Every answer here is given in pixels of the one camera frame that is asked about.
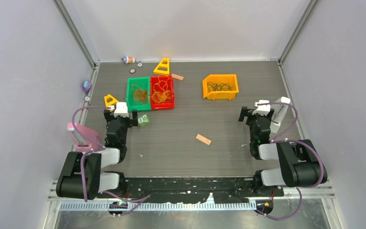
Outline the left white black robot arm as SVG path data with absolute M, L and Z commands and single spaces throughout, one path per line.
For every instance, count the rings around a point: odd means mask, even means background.
M 81 131 L 81 125 L 70 122 L 73 131 L 86 145 L 67 154 L 56 185 L 57 196 L 88 201 L 104 191 L 109 191 L 117 198 L 126 194 L 123 173 L 102 172 L 102 169 L 125 159 L 127 132 L 129 128 L 138 126 L 138 112 L 133 110 L 130 114 L 105 109 L 103 114 L 106 120 L 104 144 L 99 142 L 98 135 L 88 136 Z

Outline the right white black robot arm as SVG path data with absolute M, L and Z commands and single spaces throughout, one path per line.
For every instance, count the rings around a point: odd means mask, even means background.
M 309 139 L 271 138 L 273 103 L 260 103 L 255 109 L 243 106 L 238 120 L 245 121 L 250 132 L 250 153 L 257 160 L 276 160 L 279 167 L 258 170 L 253 176 L 253 190 L 265 196 L 272 187 L 316 187 L 328 179 L 326 168 Z

